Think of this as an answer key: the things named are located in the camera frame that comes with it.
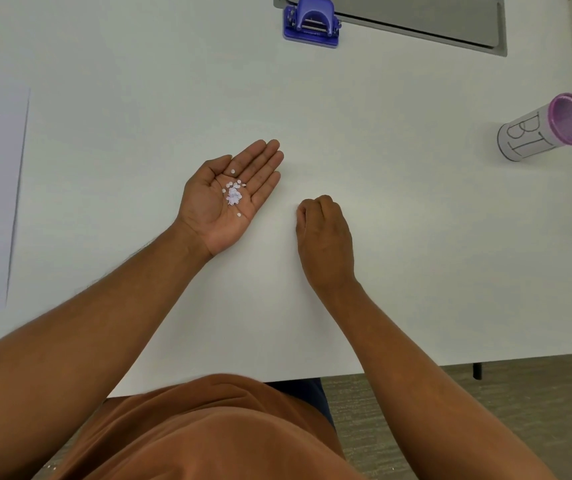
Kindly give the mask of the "person's right forearm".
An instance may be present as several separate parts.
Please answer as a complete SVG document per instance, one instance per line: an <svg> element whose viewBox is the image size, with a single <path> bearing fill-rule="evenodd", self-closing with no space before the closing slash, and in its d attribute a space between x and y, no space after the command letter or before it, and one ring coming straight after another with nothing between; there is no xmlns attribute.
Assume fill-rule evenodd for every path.
<svg viewBox="0 0 572 480"><path fill-rule="evenodd" d="M558 480L413 342L354 279L311 287L352 347L420 480Z"/></svg>

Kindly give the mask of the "person's left hand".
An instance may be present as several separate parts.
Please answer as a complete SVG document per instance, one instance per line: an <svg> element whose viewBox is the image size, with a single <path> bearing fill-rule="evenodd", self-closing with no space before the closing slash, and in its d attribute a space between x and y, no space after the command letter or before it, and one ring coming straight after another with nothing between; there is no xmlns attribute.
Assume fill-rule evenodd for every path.
<svg viewBox="0 0 572 480"><path fill-rule="evenodd" d="M263 206L251 203L250 181L253 177L241 177L247 186L244 191L245 202L239 205L243 214L240 219L225 203L221 180L230 169L240 169L239 155L240 153L232 156L225 172L210 186L191 185L191 177L185 185L177 221L188 226L198 236L209 257L214 257L237 243ZM281 151L281 163L283 159L284 153Z"/></svg>

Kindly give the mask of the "dark blue trousers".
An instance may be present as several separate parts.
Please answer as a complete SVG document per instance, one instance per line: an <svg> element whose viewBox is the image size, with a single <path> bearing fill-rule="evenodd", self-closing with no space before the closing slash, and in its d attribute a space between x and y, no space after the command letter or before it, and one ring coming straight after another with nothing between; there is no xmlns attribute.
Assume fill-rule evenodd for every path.
<svg viewBox="0 0 572 480"><path fill-rule="evenodd" d="M266 385L309 404L319 411L329 421L331 426L335 428L327 396L320 378L271 381L266 382Z"/></svg>

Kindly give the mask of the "purple hole punch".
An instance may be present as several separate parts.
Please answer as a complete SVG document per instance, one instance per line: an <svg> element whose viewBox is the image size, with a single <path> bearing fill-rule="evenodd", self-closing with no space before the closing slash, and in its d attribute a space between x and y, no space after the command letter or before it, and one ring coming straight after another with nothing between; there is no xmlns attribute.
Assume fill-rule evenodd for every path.
<svg viewBox="0 0 572 480"><path fill-rule="evenodd" d="M339 21L332 0L298 0L283 8L283 38L320 47L336 48Z"/></svg>

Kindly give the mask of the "person's left forearm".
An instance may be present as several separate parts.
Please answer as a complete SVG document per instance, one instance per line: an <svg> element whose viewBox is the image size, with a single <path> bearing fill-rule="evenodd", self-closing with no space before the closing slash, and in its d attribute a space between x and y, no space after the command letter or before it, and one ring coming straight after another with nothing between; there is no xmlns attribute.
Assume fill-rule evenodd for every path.
<svg viewBox="0 0 572 480"><path fill-rule="evenodd" d="M178 218L101 280L0 339L0 480L32 478L73 437L210 257Z"/></svg>

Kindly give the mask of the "pile of white paper dots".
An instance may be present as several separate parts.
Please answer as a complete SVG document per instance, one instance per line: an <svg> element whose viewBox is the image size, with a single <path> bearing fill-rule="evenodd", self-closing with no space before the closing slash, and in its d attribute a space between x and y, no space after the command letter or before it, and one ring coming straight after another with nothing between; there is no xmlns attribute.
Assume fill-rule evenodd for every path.
<svg viewBox="0 0 572 480"><path fill-rule="evenodd" d="M243 215L239 205L245 202L244 191L246 186L246 183L239 177L239 172L235 168L230 169L221 180L221 193L225 203L239 219Z"/></svg>

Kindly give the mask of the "person's right hand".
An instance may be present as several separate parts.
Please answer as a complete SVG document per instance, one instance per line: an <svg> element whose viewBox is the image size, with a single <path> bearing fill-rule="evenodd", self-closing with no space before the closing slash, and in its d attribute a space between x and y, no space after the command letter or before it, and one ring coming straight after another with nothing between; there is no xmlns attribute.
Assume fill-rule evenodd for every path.
<svg viewBox="0 0 572 480"><path fill-rule="evenodd" d="M296 230L302 269L320 299L356 281L352 235L341 207L336 205L334 223L322 230Z"/></svg>

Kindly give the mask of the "orange shirt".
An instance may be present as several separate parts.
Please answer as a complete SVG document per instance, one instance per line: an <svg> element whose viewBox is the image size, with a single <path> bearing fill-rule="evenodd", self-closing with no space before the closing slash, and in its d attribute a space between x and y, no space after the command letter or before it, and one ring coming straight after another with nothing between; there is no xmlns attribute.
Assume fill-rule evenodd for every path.
<svg viewBox="0 0 572 480"><path fill-rule="evenodd" d="M365 480L327 415L254 379L212 374L106 400L53 480Z"/></svg>

